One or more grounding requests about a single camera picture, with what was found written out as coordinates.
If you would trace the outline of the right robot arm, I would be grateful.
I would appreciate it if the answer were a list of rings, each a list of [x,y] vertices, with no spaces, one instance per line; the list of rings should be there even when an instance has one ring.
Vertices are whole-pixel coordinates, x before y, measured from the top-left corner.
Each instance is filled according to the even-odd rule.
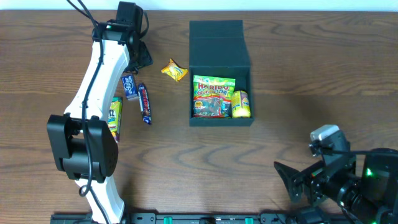
[[[314,139],[309,148],[322,159],[302,171],[274,163],[291,201],[306,197],[317,207],[330,199],[350,220],[397,223],[396,150],[351,151],[342,131]]]

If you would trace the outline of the dark blue chocolate bar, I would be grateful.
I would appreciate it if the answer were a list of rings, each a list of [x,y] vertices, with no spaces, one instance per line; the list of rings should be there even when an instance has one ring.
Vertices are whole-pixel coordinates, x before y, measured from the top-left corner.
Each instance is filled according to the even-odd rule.
[[[150,110],[150,102],[149,102],[149,95],[145,84],[140,83],[138,85],[138,94],[139,94],[139,102],[140,102],[140,109],[143,122],[148,125],[152,124],[152,116]]]

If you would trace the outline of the green Pretz snack box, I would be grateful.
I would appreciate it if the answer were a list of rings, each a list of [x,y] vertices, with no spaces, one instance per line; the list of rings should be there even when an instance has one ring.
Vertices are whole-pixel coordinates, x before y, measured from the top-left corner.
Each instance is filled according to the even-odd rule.
[[[121,113],[123,108],[123,98],[122,97],[114,97],[108,115],[108,127],[113,135],[113,138],[116,142],[119,142],[120,139],[120,128],[121,128]]]

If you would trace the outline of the green Haribo gummy bag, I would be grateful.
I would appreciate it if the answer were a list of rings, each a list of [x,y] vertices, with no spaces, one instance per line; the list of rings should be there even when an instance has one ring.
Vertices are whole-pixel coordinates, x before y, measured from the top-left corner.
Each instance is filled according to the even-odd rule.
[[[210,76],[193,76],[193,116],[228,118],[236,80]]]

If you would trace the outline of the small orange candy packet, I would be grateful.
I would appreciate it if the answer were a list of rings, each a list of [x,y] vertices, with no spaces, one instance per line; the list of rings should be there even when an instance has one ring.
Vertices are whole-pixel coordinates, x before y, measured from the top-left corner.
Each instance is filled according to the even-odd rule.
[[[179,82],[188,73],[188,70],[186,68],[179,67],[171,58],[169,63],[161,70],[161,72],[170,76],[176,82]]]

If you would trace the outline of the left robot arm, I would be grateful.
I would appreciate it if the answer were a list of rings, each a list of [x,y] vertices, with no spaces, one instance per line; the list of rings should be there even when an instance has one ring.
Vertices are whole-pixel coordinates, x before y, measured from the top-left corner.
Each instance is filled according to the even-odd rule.
[[[88,200],[90,223],[130,223],[131,216],[116,187],[118,145],[108,128],[109,109],[119,79],[153,63],[142,38],[146,12],[121,1],[115,19],[98,22],[81,4],[77,11],[93,24],[92,53],[82,83],[62,115],[52,114],[47,133],[55,165],[78,185]]]

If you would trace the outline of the black gift box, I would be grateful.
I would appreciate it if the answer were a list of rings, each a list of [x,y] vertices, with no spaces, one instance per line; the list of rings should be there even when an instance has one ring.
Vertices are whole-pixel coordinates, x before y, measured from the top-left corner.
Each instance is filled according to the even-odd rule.
[[[242,20],[189,23],[190,126],[250,126],[254,122],[251,61]],[[233,78],[235,89],[248,94],[250,118],[195,118],[193,77]]]

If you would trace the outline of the yellow Mentos bottle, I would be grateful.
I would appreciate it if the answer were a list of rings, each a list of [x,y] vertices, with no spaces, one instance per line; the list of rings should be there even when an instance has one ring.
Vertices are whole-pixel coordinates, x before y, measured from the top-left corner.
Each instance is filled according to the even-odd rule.
[[[235,91],[231,98],[231,110],[233,118],[250,118],[251,109],[249,97],[245,91]]]

